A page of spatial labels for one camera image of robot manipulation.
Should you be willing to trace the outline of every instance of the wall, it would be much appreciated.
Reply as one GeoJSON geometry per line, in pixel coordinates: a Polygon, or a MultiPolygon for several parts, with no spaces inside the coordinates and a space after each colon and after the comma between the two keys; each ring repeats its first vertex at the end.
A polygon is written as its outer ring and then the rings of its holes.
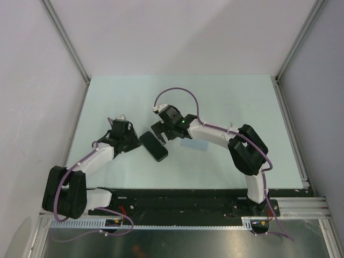
{"type": "Polygon", "coordinates": [[[344,242],[344,1],[326,4],[282,86],[309,176],[344,242]]]}
{"type": "Polygon", "coordinates": [[[0,34],[0,257],[12,258],[63,164],[85,84],[38,0],[1,1],[0,34]]]}
{"type": "Polygon", "coordinates": [[[52,0],[95,75],[276,75],[315,0],[52,0]]]}

